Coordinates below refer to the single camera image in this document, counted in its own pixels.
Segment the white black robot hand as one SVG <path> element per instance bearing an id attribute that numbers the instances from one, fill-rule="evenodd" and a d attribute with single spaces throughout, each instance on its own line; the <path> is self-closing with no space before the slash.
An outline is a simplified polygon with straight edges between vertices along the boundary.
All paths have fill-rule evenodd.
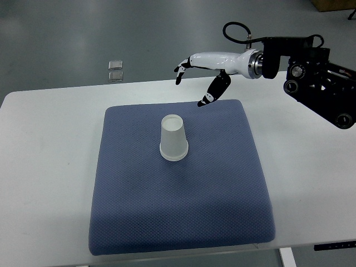
<path id="1" fill-rule="evenodd" d="M 217 101 L 231 84 L 231 75 L 242 75 L 248 79 L 256 79 L 262 75 L 262 51 L 251 49 L 244 53 L 201 52 L 195 53 L 183 60 L 175 69 L 176 84 L 179 85 L 182 76 L 188 68 L 217 70 L 214 78 L 202 99 L 199 107 Z"/>

